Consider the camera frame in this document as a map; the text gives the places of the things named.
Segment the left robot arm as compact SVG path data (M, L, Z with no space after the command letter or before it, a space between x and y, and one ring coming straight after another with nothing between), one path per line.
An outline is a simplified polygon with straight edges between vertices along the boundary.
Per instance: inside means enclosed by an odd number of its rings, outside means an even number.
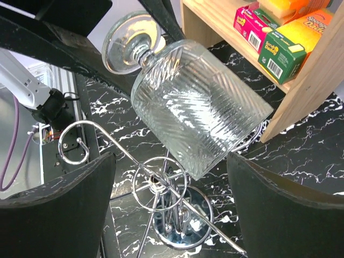
M1 84L39 122L63 129L71 116L61 93L39 82L16 58L19 53L91 78L129 97L133 79L104 66L88 39L111 1L2 1Z

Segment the ribbed goblet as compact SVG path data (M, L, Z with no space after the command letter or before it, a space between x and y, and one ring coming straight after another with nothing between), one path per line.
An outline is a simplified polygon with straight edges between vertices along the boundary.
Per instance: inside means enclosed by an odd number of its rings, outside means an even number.
M108 31L108 71L137 71L131 104L139 118L195 180L201 179L259 126L272 107L208 49L179 40L158 50L161 29L132 12Z

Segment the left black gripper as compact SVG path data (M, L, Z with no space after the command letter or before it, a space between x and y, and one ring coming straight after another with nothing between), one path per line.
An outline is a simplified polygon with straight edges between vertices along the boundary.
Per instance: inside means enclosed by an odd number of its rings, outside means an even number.
M32 19L1 7L1 48L101 83L123 96L134 77L109 72L97 48L86 38L112 7L108 0L1 1L34 15Z

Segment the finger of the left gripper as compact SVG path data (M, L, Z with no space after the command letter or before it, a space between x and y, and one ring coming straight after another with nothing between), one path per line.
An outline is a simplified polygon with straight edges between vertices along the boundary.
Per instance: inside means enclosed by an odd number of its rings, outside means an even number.
M139 0L139 2L174 41L185 39L185 35L174 14L171 1Z

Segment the chrome wine glass rack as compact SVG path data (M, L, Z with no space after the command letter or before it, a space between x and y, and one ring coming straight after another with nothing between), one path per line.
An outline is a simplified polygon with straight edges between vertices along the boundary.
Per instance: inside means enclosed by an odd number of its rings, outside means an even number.
M195 209L189 202L187 202L185 200L185 198L184 198L185 193L180 194L171 186L172 180L179 178L179 177L184 178L184 190L187 190L187 185L188 185L186 172L185 172L184 168L180 165L180 163L177 162L176 160L173 160L167 156L156 156L156 157L151 158L152 161L154 161L154 160L167 160L167 161L173 162L181 170L180 173L174 174L170 177L163 177L160 174L152 171L145 164L137 161L122 145L119 144L119 142L117 142L105 129L103 129L97 123L95 123L93 121L89 121L89 120L80 120L80 121L76 121L76 122L70 124L69 126L67 126L60 134L60 137L58 140L58 150L59 150L59 154L60 154L61 158L64 160L64 162L75 166L78 164L85 163L86 160L89 158L89 155L90 155L89 148L83 142L82 138L77 138L76 141L84 149L85 155L84 155L83 159L81 159L79 161L72 161L72 160L68 159L63 152L63 139L64 139L64 137L73 127L76 127L78 125L90 125L90 126L94 127L95 129L101 131L104 134L104 136L106 136L121 152L123 152L125 154L125 156L127 156L138 167L139 170L145 171L146 174L148 174L149 176L153 176L154 178L156 178L158 180L158 182L161 184L161 188L154 191L155 197L154 197L154 205L152 208L144 206L141 203L141 201L137 195L138 191L143 191L145 189L148 189L151 187L151 185L146 184L146 185L141 186L140 188L137 189L135 183L134 182L132 183L132 195L134 196L134 198L137 200L137 202L144 209L148 210L152 214L157 213L157 212L162 213L164 211L168 211L168 210L173 209L179 203L183 203L184 206L186 206L192 213L197 215L200 218L200 220L202 220L206 225L208 225L208 227L212 231L216 232L221 238L223 238L238 253L240 253L241 255L243 255L245 257L247 256L247 252L244 249L242 249L235 242L233 242L226 234L224 234L219 228L217 228L214 225L214 223L209 221L206 216L202 215L197 209ZM158 202L158 198L161 196L161 194L164 191L167 191L167 190L170 191L172 195L176 196L178 198L178 200L176 200L174 204L171 204L167 208L157 209L156 204Z

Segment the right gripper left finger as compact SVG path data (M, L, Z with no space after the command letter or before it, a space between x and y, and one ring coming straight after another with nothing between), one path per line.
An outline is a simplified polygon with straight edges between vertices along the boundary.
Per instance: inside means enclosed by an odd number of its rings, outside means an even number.
M116 172L107 152L1 200L1 257L96 257Z

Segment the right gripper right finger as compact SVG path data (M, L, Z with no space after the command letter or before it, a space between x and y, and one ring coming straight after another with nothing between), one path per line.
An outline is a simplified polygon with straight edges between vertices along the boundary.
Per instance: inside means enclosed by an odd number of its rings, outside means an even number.
M228 181L248 257L343 257L343 196L230 152Z

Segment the round yellow wooden coaster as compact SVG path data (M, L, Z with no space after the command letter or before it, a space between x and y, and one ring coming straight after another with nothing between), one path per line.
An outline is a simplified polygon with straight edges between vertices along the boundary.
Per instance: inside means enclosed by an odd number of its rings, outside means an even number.
M154 53L158 53L160 52L161 50L163 50L166 46L166 40L164 38L164 36L161 36L160 37L160 40L159 40L159 44L157 45L156 49L154 50Z

